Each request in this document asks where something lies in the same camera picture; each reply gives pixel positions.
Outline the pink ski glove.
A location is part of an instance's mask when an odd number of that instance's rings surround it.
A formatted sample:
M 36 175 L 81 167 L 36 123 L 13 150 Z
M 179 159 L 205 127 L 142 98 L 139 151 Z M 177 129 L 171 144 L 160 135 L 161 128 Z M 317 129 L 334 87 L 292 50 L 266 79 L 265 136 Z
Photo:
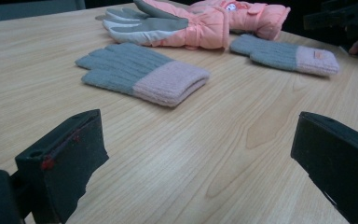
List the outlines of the pink ski glove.
M 229 30 L 251 33 L 259 38 L 275 40 L 282 29 L 290 7 L 266 3 L 248 3 L 238 0 L 203 0 L 190 5 L 187 10 L 201 13 L 209 7 L 221 7 L 229 16 Z
M 191 49 L 221 49 L 228 45 L 229 17 L 221 7 L 192 13 L 156 0 L 133 2 L 138 10 L 108 8 L 99 17 L 118 43 Z

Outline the grey pink knit glove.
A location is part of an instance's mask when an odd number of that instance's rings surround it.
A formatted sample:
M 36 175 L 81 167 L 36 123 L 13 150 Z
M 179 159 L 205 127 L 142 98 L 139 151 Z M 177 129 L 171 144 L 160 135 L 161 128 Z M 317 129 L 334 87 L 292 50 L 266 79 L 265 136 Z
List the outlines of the grey pink knit glove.
M 324 49 L 268 41 L 253 35 L 241 35 L 229 48 L 248 56 L 253 62 L 277 69 L 325 77 L 339 71 L 335 55 Z
M 131 43 L 96 49 L 76 60 L 88 70 L 88 85 L 125 93 L 148 102 L 176 107 L 205 85 L 210 73 Z

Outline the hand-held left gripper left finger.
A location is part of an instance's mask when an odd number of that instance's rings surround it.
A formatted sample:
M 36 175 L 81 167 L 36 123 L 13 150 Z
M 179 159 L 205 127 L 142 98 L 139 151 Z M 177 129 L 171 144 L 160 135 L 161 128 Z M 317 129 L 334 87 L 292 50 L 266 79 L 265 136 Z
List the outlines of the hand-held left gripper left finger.
M 107 160 L 98 109 L 65 120 L 15 158 L 21 216 L 32 214 L 40 224 L 66 222 Z

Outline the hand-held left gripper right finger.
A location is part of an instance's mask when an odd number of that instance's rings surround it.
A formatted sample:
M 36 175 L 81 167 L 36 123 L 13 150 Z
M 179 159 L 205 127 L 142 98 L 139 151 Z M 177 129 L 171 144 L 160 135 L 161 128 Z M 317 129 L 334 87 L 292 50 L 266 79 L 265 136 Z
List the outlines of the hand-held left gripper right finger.
M 329 117 L 299 115 L 291 157 L 351 224 L 358 224 L 358 132 Z

